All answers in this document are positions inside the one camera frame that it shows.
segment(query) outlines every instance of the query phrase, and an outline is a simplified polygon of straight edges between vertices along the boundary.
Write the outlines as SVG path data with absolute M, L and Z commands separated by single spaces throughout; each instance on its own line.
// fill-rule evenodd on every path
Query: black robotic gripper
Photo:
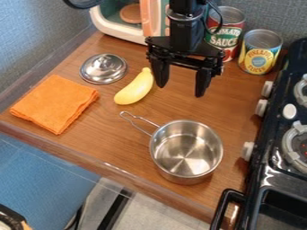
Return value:
M 206 4 L 212 5 L 218 11 L 217 6 L 211 1 L 213 0 L 171 0 L 167 12 L 171 21 L 170 36 L 146 38 L 147 58 L 159 87 L 163 88 L 167 84 L 170 65 L 186 67 L 197 71 L 195 96 L 201 97 L 210 85 L 212 77 L 223 72 L 224 52 L 204 40 L 208 32 L 204 16 L 208 9 Z M 222 24 L 221 17 L 218 29 Z

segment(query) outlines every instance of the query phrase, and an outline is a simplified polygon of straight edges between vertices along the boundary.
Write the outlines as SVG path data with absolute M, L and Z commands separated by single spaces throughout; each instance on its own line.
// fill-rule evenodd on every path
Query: black stove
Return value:
M 276 81 L 266 82 L 256 114 L 263 123 L 242 158 L 246 190 L 225 190 L 211 229 L 230 202 L 240 204 L 235 229 L 307 229 L 307 38 L 296 41 Z

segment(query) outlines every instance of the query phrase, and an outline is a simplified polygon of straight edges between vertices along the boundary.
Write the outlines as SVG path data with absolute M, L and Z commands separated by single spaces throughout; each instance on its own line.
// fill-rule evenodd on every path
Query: can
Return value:
M 232 60 L 238 51 L 239 37 L 245 24 L 245 15 L 241 10 L 234 7 L 219 6 L 218 8 L 224 19 L 223 27 L 215 35 L 207 33 L 206 41 L 219 49 L 223 49 L 225 52 L 223 62 L 227 62 Z M 220 16 L 214 9 L 211 9 L 206 22 L 209 31 L 214 32 L 219 21 Z
M 240 68 L 253 75 L 267 74 L 275 66 L 282 45 L 283 39 L 273 31 L 247 32 L 239 56 Z

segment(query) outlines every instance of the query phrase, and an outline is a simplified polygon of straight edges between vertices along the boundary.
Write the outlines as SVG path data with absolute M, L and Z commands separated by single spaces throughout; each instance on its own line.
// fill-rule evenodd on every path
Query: blue floor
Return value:
M 62 230 L 100 177 L 0 134 L 0 203 L 35 230 Z

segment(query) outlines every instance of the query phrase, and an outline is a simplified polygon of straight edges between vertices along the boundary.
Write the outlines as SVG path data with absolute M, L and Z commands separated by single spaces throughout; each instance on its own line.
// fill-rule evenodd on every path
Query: white knob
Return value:
M 245 142 L 242 149 L 241 157 L 245 161 L 249 161 L 251 157 L 252 150 L 254 149 L 255 143 L 254 142 Z
M 266 81 L 263 85 L 261 95 L 264 97 L 269 97 L 273 89 L 273 82 L 272 81 Z
M 283 116 L 286 119 L 293 119 L 295 118 L 297 113 L 297 109 L 293 104 L 286 104 L 283 109 Z
M 264 115 L 264 113 L 265 113 L 265 111 L 267 109 L 267 106 L 268 106 L 268 100 L 260 99 L 258 101 L 256 110 L 255 110 L 255 114 L 257 114 L 260 117 L 263 117 L 263 115 Z

